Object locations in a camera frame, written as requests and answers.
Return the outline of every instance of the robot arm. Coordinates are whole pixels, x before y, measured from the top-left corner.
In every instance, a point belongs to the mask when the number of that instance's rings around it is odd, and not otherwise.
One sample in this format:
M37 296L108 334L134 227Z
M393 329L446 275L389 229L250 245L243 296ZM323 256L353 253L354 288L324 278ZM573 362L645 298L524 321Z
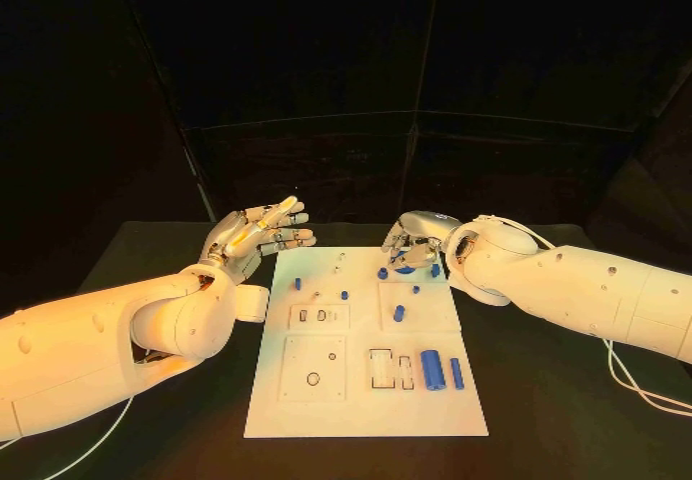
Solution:
M429 265L445 253L449 285L488 305L510 302L563 327L637 345L692 363L692 277L625 258L540 239L510 220L470 223L429 212L405 213L383 251L389 268ZM543 250L537 237L546 244Z
M209 233L199 263L180 273L0 320L0 441L125 400L219 352L235 319L263 321L268 290L240 283L262 255L314 245L310 230L285 228L307 221L302 208L289 197L232 212ZM141 362L132 342L155 352Z

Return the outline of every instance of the white board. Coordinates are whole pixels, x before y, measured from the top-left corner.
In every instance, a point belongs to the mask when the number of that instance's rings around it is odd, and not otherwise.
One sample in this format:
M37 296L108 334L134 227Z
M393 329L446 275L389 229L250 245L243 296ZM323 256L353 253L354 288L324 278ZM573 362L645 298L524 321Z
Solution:
M374 247L279 253L246 438L487 435L444 275L434 278L426 268L389 272L380 280L386 261ZM405 314L395 322L399 304ZM425 350L439 352L439 391L425 388ZM454 388L451 358L462 390Z

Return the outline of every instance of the white cable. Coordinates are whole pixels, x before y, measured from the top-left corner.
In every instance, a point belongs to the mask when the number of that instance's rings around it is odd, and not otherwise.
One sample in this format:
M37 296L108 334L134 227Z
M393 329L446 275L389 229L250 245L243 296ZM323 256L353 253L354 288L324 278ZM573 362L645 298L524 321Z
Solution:
M634 378L630 375L630 372L628 372L628 370L627 370L627 368L622 364L622 361L619 360L619 357L617 356L615 351L612 350L612 340L605 340L605 339L601 339L601 340L602 340L602 343L605 344L605 348L608 350L608 368L609 368L609 374L612 375L612 378L614 378L615 382L624 388L637 392L638 396L643 398L644 402L648 403L648 405L651 405L658 410L663 410L664 412L669 412L669 413L674 413L676 415L684 415L686 417L692 417L692 405L689 405L683 402L679 402L677 400L673 400L671 398L664 397L663 395L647 392L645 390L641 390L641 388L638 388L637 382L634 381ZM627 376L627 379L630 380L631 385L627 385L615 375L615 370L612 369L612 358L615 359L617 365L619 366L619 368L624 372L624 375ZM683 410L676 410L674 408L667 408L663 405L658 405L657 403L654 403L650 400L648 397L656 398L656 399L658 399L658 400L661 400L661 401L664 401L664 402L667 402L673 405L677 405L679 407L683 407L683 408L689 409L690 411L684 412Z
M0 447L0 450L2 448L7 448L14 442L18 442L18 440L21 440L21 437L15 438L14 440L10 440L1 447Z
M521 225L519 222L514 222L508 218L496 217L494 215L488 215L488 217L494 218L496 220L506 223L507 225L511 225L514 228L526 232L529 235L533 235L533 237L536 237L543 242L547 248L550 249L555 248L555 245L529 227Z
M103 443L105 439L108 438L108 435L111 435L112 431L115 430L115 427L118 426L119 421L122 420L122 417L125 416L126 409L129 408L129 404L132 403L132 398L129 397L129 400L126 401L125 408L122 409L122 412L119 413L119 416L111 425L111 428L105 432L103 436L100 437L100 440L93 444L93 446L86 450L83 455L57 472L53 473L49 477L46 477L43 480L51 480L54 477L62 475L90 454L90 452L96 449L96 447Z

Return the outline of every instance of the dark tabletop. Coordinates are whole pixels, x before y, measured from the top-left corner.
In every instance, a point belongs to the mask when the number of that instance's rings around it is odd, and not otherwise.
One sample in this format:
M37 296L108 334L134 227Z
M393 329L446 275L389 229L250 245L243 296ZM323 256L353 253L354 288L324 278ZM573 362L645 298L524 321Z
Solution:
M80 292L194 263L207 223L126 222ZM379 245L389 225L311 226L323 246ZM572 225L534 227L589 246ZM271 287L273 258L248 283ZM692 419L654 410L612 381L599 340L458 291L464 343L488 437L243 439L262 325L236 322L222 352L134 398L111 437L60 479L686 479ZM692 401L670 358L618 346L643 388ZM98 440L122 405L0 452L0 478L39 479Z

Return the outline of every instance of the gray table surface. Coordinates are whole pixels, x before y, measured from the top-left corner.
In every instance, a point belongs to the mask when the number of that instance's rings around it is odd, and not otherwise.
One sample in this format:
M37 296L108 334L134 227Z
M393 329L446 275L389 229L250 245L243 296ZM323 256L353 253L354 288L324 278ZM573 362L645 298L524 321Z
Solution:
M180 270L196 261L209 223L126 222L80 292ZM327 224L323 246L379 245L387 225ZM536 227L589 246L572 225ZM271 287L273 258L248 283ZM666 414L609 378L599 341L454 291L488 437L243 439L262 325L236 322L222 352L138 395L109 439L60 477L98 479L684 479L692 419ZM640 385L692 401L670 358L618 353ZM27 437L0 453L0 478L57 471L108 429L122 405Z

